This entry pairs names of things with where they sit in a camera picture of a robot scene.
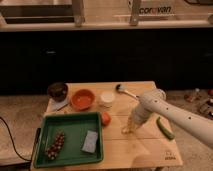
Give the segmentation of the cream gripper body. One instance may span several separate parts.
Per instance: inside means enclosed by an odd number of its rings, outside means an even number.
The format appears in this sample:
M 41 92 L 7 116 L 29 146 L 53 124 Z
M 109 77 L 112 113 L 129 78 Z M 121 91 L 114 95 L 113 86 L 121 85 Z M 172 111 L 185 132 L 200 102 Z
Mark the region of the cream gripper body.
M 135 132 L 143 124 L 142 120 L 139 117 L 129 116 L 126 126 L 127 133 Z

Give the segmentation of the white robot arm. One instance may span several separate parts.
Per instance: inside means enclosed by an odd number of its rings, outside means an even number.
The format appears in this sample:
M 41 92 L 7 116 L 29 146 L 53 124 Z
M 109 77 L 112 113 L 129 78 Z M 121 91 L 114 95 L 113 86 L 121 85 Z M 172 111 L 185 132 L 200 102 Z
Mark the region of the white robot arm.
M 136 99 L 138 105 L 128 118 L 127 133 L 134 132 L 145 124 L 153 113 L 158 113 L 213 149 L 213 121 L 168 103 L 166 93 L 161 89 L 146 91 Z

